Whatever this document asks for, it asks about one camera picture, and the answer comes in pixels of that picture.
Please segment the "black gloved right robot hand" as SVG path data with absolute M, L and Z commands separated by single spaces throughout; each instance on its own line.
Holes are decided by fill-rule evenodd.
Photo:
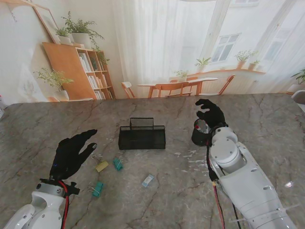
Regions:
M 195 105 L 201 106 L 202 110 L 208 109 L 208 111 L 205 112 L 198 111 L 196 115 L 199 119 L 204 120 L 211 129 L 216 126 L 228 126 L 220 107 L 209 99 L 199 99 Z

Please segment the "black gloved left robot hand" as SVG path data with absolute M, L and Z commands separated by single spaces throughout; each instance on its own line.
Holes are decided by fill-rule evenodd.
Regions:
M 61 140 L 56 149 L 55 158 L 50 170 L 50 178 L 66 180 L 73 176 L 95 150 L 97 144 L 90 143 L 83 151 L 87 140 L 97 133 L 96 129 L 88 130 Z

